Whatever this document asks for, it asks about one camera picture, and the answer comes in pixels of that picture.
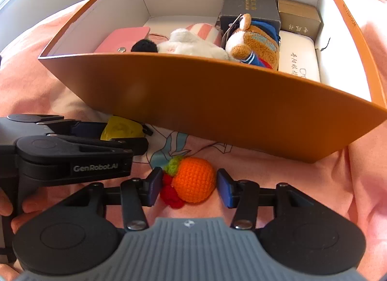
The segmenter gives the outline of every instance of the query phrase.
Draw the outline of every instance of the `pink blanket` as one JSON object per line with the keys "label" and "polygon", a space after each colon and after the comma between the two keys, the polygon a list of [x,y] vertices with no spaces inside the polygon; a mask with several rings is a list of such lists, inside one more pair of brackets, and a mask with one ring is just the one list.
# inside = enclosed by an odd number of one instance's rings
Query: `pink blanket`
{"label": "pink blanket", "polygon": [[[345,0],[373,52],[387,91],[387,0]],[[11,113],[62,114],[67,118],[105,121],[108,115],[86,106],[50,74],[37,56],[59,28],[79,9],[80,2],[40,22],[14,40],[1,55],[0,116]],[[274,157],[261,152],[214,143],[175,131],[154,127],[147,155],[137,159],[132,176],[145,177],[151,167],[164,165],[176,155],[207,159],[217,169],[223,167],[235,179],[249,179],[262,187],[288,182],[356,223],[367,239],[367,249],[358,268],[369,280],[379,280],[387,272],[387,123],[380,125],[345,149],[315,164]],[[116,186],[122,179],[106,181]],[[83,185],[42,188],[24,203],[25,215],[13,222],[16,230],[40,210],[73,193]],[[173,210],[157,201],[146,208],[150,224],[162,217],[222,216],[230,222],[233,210],[225,209],[215,191],[199,205]],[[272,215],[267,208],[259,212],[258,226]],[[111,207],[108,219],[120,226],[120,210]],[[17,273],[0,266],[0,275],[11,280]]]}

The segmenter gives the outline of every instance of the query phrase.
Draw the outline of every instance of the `white plush toy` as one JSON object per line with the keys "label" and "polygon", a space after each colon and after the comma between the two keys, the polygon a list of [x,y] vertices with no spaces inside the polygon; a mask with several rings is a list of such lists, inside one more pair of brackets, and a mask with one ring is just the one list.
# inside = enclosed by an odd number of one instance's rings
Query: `white plush toy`
{"label": "white plush toy", "polygon": [[157,48],[159,53],[174,53],[222,60],[230,59],[223,48],[203,40],[186,29],[173,31],[169,41],[158,44]]}

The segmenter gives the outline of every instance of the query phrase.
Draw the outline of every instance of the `crocheted orange ball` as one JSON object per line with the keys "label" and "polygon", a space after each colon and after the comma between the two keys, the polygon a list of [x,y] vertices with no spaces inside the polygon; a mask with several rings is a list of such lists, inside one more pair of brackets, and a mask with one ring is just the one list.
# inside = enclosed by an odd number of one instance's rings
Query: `crocheted orange ball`
{"label": "crocheted orange ball", "polygon": [[215,188],[215,171],[204,159],[187,157],[181,160],[176,176],[172,180],[178,196],[186,202],[201,202]]}

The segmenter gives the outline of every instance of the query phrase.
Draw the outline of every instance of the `metal bolt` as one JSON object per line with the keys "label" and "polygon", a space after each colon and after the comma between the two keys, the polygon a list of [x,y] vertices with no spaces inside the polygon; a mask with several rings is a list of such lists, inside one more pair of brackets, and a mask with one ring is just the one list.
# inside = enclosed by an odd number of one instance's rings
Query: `metal bolt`
{"label": "metal bolt", "polygon": [[132,231],[141,231],[145,229],[146,223],[142,220],[133,220],[130,221],[127,225],[127,228]]}
{"label": "metal bolt", "polygon": [[236,229],[251,229],[253,224],[249,220],[236,220],[234,226]]}

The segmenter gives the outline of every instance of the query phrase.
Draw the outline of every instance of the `black plush ear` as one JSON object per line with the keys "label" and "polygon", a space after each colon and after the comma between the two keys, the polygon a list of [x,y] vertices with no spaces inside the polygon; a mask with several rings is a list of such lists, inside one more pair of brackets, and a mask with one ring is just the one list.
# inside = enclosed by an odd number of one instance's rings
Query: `black plush ear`
{"label": "black plush ear", "polygon": [[157,45],[151,40],[139,40],[133,45],[131,52],[158,53]]}

